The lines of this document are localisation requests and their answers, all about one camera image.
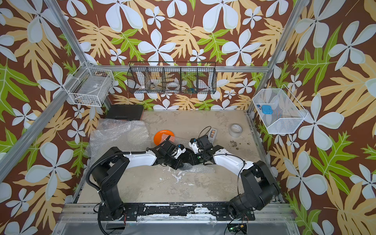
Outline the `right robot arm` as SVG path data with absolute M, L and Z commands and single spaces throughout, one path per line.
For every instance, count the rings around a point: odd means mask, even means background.
M 244 192 L 237 193 L 229 201 L 228 210 L 232 218 L 252 214 L 253 210 L 260 211 L 279 196 L 280 187 L 265 162 L 246 161 L 222 146 L 214 146 L 207 135 L 192 138 L 189 146 L 194 152 L 191 155 L 192 165 L 211 162 L 234 173 L 242 182 Z

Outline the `bubble wrap pile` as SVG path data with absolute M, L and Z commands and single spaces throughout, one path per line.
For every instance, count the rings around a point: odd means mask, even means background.
M 94 162 L 112 147 L 131 152 L 151 147 L 146 123 L 141 120 L 100 119 L 97 129 L 90 134 L 85 153 Z

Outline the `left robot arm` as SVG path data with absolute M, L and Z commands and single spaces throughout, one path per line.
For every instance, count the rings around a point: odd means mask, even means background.
M 109 212 L 113 220 L 123 216 L 123 201 L 118 191 L 118 182 L 127 169 L 139 166 L 168 165 L 177 169 L 182 167 L 183 155 L 188 151 L 184 145 L 163 141 L 146 151 L 121 151 L 110 148 L 91 165 L 86 175 L 86 183 L 93 187 L 101 199 L 101 206 Z

